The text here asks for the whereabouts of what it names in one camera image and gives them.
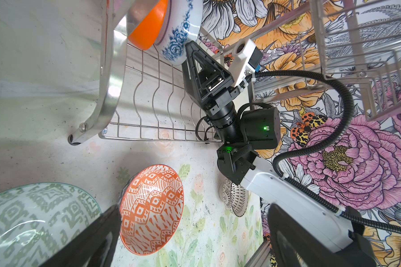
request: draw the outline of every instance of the orange bowl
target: orange bowl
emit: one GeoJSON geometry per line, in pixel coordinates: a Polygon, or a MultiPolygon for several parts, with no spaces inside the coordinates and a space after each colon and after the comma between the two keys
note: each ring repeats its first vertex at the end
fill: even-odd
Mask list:
{"type": "Polygon", "coordinates": [[[167,6],[168,0],[160,0],[132,34],[128,36],[129,41],[141,50],[149,49],[162,28],[167,6]]]}
{"type": "Polygon", "coordinates": [[[128,181],[119,202],[124,246],[137,255],[155,253],[180,223],[184,205],[180,177],[166,165],[150,166],[128,181]]]}

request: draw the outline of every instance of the green patterned bowl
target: green patterned bowl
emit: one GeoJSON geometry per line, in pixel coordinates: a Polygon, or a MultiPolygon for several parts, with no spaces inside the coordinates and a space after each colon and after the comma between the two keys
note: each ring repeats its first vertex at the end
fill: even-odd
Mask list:
{"type": "Polygon", "coordinates": [[[0,266],[38,266],[101,214],[83,189],[29,184],[0,193],[0,266]]]}

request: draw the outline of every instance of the bolt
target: bolt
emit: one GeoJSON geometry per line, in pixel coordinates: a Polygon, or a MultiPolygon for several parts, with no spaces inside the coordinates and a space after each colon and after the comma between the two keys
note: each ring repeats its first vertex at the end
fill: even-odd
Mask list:
{"type": "Polygon", "coordinates": [[[79,129],[81,132],[85,132],[86,131],[86,123],[85,122],[81,123],[79,125],[79,129]]]}

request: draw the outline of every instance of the zip tie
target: zip tie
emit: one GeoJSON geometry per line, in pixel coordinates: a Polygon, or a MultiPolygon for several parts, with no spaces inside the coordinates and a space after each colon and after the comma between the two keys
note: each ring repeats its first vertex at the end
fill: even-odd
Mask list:
{"type": "Polygon", "coordinates": [[[288,173],[283,173],[282,177],[279,177],[282,181],[289,177],[288,173]]]}
{"type": "Polygon", "coordinates": [[[334,213],[334,216],[339,217],[340,215],[342,215],[342,213],[344,211],[346,211],[346,207],[342,206],[342,205],[338,205],[337,206],[339,209],[336,211],[336,213],[334,213]]]}

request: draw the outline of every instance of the white bowl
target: white bowl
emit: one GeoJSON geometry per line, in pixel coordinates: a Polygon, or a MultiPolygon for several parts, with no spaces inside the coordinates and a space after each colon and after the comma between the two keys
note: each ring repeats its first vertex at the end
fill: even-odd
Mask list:
{"type": "Polygon", "coordinates": [[[155,46],[171,64],[180,65],[186,60],[186,43],[198,38],[203,2],[169,0],[168,8],[155,46]]]}

